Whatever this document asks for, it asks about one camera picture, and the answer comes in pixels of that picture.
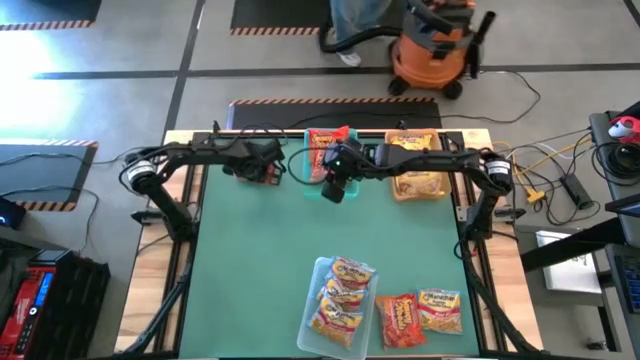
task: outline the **yellow cable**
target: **yellow cable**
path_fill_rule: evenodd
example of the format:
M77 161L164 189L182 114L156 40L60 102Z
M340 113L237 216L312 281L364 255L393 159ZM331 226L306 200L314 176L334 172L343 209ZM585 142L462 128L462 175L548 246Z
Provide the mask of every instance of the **yellow cable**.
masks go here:
M509 148L509 150L513 150L513 147L506 141L495 141L493 144L502 144L504 146L506 146L507 148ZM526 185L526 183L524 182L524 177L522 176L522 173L515 173L515 170L517 169L516 165L516 154L515 152L511 153L511 158L512 158L512 163L514 166L514 175L516 178L518 178L518 181L520 181L520 186L522 186L524 188L524 190L527 192L527 202L529 202L530 204L533 204L534 202L542 199L545 196L544 191L536 191L535 189L533 189L533 187L530 187L528 185Z
M552 157L554 157L554 156L556 156L556 155L558 155L558 154L561 154L561 153L563 153L563 152L573 150L574 148L576 148L576 147L578 147L578 146L580 146L580 145L582 145L582 144L586 143L587 141L591 141L591 137L588 137L588 138L582 139L582 140L580 140L580 142L578 142L577 144L569 145L569 146L566 146L566 147L564 147L564 148L562 148L562 149L560 149L560 150L558 150L558 151L552 152L551 154L549 154L549 155L547 155L547 156L543 157L542 159L540 159L540 160L536 161L533 165L529 166L528 168L526 168L526 169L524 169L524 170L522 170L522 171L518 171L517 169L513 169L513 174L514 174L515 176L525 174L525 173L527 173L527 172L529 172L529 171L531 171L531 170L535 169L536 167L540 166L542 163L544 163L545 161L547 161L547 160L551 159ZM504 144L504 145L507 145L507 146L508 146L508 144L507 144L506 142L504 142L504 141L496 141L496 142L495 142L495 144Z

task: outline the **shoe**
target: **shoe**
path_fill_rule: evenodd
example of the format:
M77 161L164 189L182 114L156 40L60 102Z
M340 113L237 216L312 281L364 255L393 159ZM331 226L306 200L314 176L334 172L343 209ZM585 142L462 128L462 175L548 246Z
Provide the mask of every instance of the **shoe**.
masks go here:
M360 55L358 55L355 51L352 51L348 54L338 53L338 56L340 56L340 59L342 60L342 62L344 62L345 64L351 67L358 67L362 62Z

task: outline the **green tabletop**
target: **green tabletop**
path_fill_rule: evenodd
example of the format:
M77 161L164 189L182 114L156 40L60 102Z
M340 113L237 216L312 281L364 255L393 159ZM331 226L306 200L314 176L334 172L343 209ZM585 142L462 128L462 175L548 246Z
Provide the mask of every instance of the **green tabletop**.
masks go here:
M284 151L301 147L291 139ZM298 174L301 163L294 161ZM296 338L314 262L334 255L375 267L378 295L461 292L463 335L426 332L427 345L384 350L376 309L368 355L478 353L464 270L453 255L451 199L398 203L389 180L362 182L358 197L340 205L303 192L286 174L280 186L255 185L211 167L180 358L314 356Z

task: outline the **concrete floor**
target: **concrete floor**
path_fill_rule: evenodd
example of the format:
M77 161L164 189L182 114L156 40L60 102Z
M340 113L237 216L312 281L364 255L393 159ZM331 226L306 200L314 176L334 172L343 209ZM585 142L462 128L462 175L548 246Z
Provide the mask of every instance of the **concrete floor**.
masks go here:
M231 37L228 25L233 0L204 2L193 58L185 64L190 69L341 66L334 56L321 54L312 37ZM200 16L194 14L196 6L196 0L103 0L98 20L90 29L0 32L0 49L9 54L0 56L0 136L98 140L98 160L134 146L159 144L176 83L181 89L184 74L178 81L167 73L157 75L163 78L140 77L152 76L145 71L180 68L190 23L194 15L196 21ZM487 37L486 65L640 62L640 28L623 0L484 0L478 8L498 13ZM387 41L376 39L360 47L365 66L387 63ZM541 70L549 68L523 73L542 94L542 100L520 122L504 125L447 118L444 127L489 128L494 140L524 144L586 128L590 113L625 108L637 101L640 93L638 71L589 71L588 67L571 72ZM66 80L28 79L31 76ZM388 81L387 75L188 78L184 93L178 97L179 112L174 119L169 115L173 120L169 125L208 129L213 120L224 125L228 104L236 99L386 96ZM455 102L426 91L412 90L410 94L436 96L442 114L486 115L500 120L516 117L534 100L519 78L504 73L487 73L466 82L465 93ZM562 147L576 139L559 139L548 145ZM525 152L521 157L523 162L537 158L537 154ZM568 161L560 161L568 166ZM102 198L92 226L95 247L86 254L107 261L113 274L93 355L113 350L141 231L129 213L146 205L145 199L120 187L118 170L117 165L95 166L86 184ZM558 177L550 165L541 171ZM588 160L578 161L577 174L595 200L604 203L610 199L604 181L593 175ZM78 248L84 230L77 224L86 221L92 201L83 196L71 213L31 213L24 229ZM526 206L523 196L518 196L518 201L519 206ZM554 210L560 217L570 214L569 199L563 193L557 196ZM589 226L609 216L601 212L572 226ZM541 214L532 212L521 223L547 225ZM536 305L536 315L545 348L555 354L611 359L631 356L624 328L618 331L623 334L624 353L583 349L587 337L598 338L602 332L593 308ZM585 333L576 330L580 325L587 327Z

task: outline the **person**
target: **person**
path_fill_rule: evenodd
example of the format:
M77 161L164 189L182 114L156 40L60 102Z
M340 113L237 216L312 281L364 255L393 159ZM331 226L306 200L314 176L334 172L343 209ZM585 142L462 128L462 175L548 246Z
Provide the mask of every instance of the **person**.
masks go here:
M378 20L385 13L391 0L331 0L331 18L335 29L336 42L379 26ZM360 66L362 59L351 48L338 53L347 65Z

